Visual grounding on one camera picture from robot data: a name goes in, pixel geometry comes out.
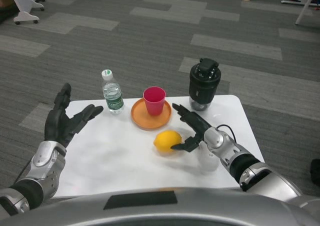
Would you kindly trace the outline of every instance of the green bottle label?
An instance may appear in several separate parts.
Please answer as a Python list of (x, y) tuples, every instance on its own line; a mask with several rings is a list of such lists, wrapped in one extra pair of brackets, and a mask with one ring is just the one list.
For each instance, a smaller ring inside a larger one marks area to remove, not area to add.
[(119, 110), (124, 105), (124, 100), (122, 99), (122, 95), (116, 99), (107, 99), (106, 104), (108, 105), (108, 108), (111, 110)]

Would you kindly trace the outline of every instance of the robotic arm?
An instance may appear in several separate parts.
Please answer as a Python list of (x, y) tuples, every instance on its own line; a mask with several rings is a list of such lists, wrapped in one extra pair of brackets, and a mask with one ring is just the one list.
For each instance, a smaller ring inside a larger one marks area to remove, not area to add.
[(212, 127), (197, 113), (190, 112), (182, 105), (173, 104), (172, 106), (181, 116), (180, 120), (195, 131), (195, 137), (189, 137), (185, 143), (172, 146), (173, 150), (191, 152), (203, 141), (209, 151), (220, 158), (224, 168), (239, 183), (244, 192), (283, 202), (289, 202), (302, 195), (297, 186), (266, 163), (256, 159), (227, 133)]
[(44, 141), (40, 143), (30, 162), (26, 177), (9, 188), (0, 190), (0, 220), (35, 209), (51, 198), (59, 186), (65, 167), (67, 146), (89, 120), (103, 111), (102, 106), (87, 106), (73, 118), (66, 115), (71, 86), (66, 83), (54, 100), (54, 108), (45, 122)]

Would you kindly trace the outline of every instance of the black blender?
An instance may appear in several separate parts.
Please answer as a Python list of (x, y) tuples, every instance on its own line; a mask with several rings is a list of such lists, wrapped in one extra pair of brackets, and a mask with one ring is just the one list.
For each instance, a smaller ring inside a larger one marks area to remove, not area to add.
[(196, 111), (206, 110), (214, 96), (221, 79), (219, 63), (210, 58), (201, 58), (200, 63), (190, 71), (190, 105)]

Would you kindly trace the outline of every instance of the yellow lemon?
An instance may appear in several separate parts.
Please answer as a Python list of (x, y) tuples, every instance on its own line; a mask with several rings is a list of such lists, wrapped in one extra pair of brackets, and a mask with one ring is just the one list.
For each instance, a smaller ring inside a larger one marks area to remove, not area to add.
[(173, 145), (181, 144), (182, 138), (179, 133), (173, 130), (167, 130), (159, 133), (153, 142), (156, 149), (161, 153), (173, 152)]

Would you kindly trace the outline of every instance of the white bottle cap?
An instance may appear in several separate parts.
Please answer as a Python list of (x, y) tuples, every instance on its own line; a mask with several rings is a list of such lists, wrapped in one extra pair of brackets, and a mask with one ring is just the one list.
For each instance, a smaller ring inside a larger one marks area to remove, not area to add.
[(112, 71), (110, 69), (103, 70), (101, 75), (102, 75), (103, 80), (105, 80), (105, 81), (109, 81), (114, 78)]

